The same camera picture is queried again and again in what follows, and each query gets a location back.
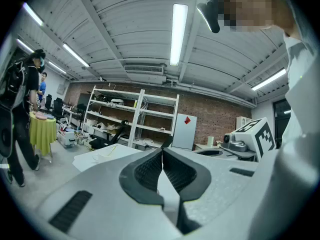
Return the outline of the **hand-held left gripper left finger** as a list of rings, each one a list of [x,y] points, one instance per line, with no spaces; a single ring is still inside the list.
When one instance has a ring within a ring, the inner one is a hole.
[[[176,240],[158,194],[162,150],[131,154],[81,172],[52,192],[37,214],[71,240]]]

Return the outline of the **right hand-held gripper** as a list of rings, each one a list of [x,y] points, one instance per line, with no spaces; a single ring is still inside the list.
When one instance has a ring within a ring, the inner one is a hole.
[[[276,148],[267,118],[252,120],[231,133],[226,133],[221,148],[195,150],[196,154],[227,160],[259,162]]]

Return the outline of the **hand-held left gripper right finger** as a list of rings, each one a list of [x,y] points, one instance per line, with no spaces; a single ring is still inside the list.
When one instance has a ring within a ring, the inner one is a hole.
[[[169,218],[162,240],[249,240],[253,209],[234,205],[256,168],[254,162],[163,149],[162,195]]]

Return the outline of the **small white bowl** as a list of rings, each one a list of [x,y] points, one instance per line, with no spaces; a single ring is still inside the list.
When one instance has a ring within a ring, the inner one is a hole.
[[[107,157],[108,153],[110,152],[110,148],[112,149],[112,147],[109,147],[107,149],[101,150],[99,151],[97,154],[94,154],[92,156],[92,158],[97,162],[97,163],[103,163],[109,160],[110,157]]]

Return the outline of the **white cabinet with red sticker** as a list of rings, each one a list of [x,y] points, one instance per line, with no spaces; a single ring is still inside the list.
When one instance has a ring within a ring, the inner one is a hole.
[[[171,146],[192,151],[195,140],[197,117],[178,113]]]

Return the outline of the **white appliance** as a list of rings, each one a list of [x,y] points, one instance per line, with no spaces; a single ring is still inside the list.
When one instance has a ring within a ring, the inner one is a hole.
[[[248,131],[252,126],[251,126],[251,118],[244,117],[244,116],[239,116],[236,118],[236,132],[239,133],[244,133]]]

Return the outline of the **dark door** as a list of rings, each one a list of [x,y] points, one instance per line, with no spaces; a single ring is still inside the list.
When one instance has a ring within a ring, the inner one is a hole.
[[[283,133],[291,117],[291,106],[284,98],[273,103],[274,113],[274,137],[277,148],[282,144]]]

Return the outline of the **white shelf unit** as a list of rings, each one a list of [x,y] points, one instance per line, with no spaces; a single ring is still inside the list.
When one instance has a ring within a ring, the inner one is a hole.
[[[121,91],[94,87],[86,107],[82,130],[101,137],[107,137],[107,129],[98,128],[98,123],[120,125],[127,120],[124,133],[128,138],[120,137],[120,142],[128,147],[133,146],[135,132],[140,115],[140,108],[145,90],[140,92]]]
[[[140,90],[135,107],[128,146],[135,149],[159,148],[172,140],[175,132],[179,95],[167,97]]]

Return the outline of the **storage crate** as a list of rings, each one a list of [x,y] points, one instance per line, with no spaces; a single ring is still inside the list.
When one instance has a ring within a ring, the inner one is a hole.
[[[66,131],[59,130],[57,132],[57,141],[64,148],[72,148],[76,144],[75,130],[72,128],[66,128]]]

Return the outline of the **ceiling light tube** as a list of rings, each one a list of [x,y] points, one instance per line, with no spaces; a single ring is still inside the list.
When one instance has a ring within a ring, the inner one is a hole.
[[[283,68],[279,72],[277,72],[276,74],[270,76],[268,79],[262,81],[261,83],[255,85],[254,87],[252,87],[251,90],[252,91],[257,91],[257,90],[261,89],[262,87],[264,87],[264,86],[272,83],[273,81],[277,80],[278,78],[282,77],[285,74],[286,74],[286,69]]]
[[[90,65],[82,59],[73,49],[71,49],[66,43],[62,45],[62,47],[69,53],[71,54],[81,65],[83,65],[85,68],[89,68]]]
[[[44,25],[43,20],[35,13],[35,11],[26,2],[23,3],[22,7],[39,26]]]
[[[67,74],[67,72],[65,72],[63,69],[61,69],[60,67],[58,67],[57,65],[55,65],[54,63],[52,63],[51,61],[48,62],[51,66],[53,66],[54,68],[56,68],[58,71],[62,72],[63,74]]]
[[[185,28],[188,17],[188,6],[185,4],[173,5],[170,60],[171,66],[178,66],[182,51]]]
[[[26,49],[28,52],[33,53],[34,50],[31,49],[28,45],[26,45],[23,41],[21,41],[19,38],[16,39],[17,43],[22,46],[24,49]]]

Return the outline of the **operator in white shirt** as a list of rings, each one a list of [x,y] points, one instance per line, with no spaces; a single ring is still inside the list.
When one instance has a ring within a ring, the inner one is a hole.
[[[291,116],[249,240],[303,236],[320,188],[320,47],[285,36]]]

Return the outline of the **ceiling air conditioner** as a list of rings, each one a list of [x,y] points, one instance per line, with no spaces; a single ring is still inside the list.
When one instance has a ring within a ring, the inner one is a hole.
[[[167,81],[163,66],[129,64],[124,66],[124,71],[133,82],[162,85]]]

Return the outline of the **black monitor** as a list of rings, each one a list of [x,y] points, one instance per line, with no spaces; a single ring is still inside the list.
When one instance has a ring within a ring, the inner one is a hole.
[[[80,110],[86,110],[87,109],[87,106],[88,106],[88,103],[89,103],[89,100],[90,100],[90,97],[91,97],[91,94],[90,93],[81,93],[79,95],[79,98],[78,98],[78,102],[77,102],[77,108],[80,109]]]

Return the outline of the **black backpack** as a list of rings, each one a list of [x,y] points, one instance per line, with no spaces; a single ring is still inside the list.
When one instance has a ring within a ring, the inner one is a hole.
[[[14,62],[6,70],[0,85],[0,105],[12,111],[23,101],[28,74],[23,60]]]

